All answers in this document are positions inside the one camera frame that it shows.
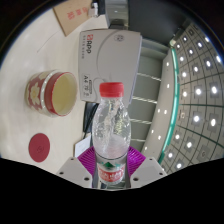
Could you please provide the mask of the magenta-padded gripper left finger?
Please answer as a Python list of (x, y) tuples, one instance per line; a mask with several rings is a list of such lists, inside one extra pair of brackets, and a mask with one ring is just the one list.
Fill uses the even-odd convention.
[(78, 157), (69, 157), (56, 175), (81, 187), (92, 187), (95, 171), (95, 150), (90, 147)]

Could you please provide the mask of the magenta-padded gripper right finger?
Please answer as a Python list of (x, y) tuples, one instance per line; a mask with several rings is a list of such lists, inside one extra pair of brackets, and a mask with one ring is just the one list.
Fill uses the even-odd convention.
[(145, 157), (133, 147), (128, 150), (126, 166), (127, 188), (140, 188), (166, 176), (154, 157)]

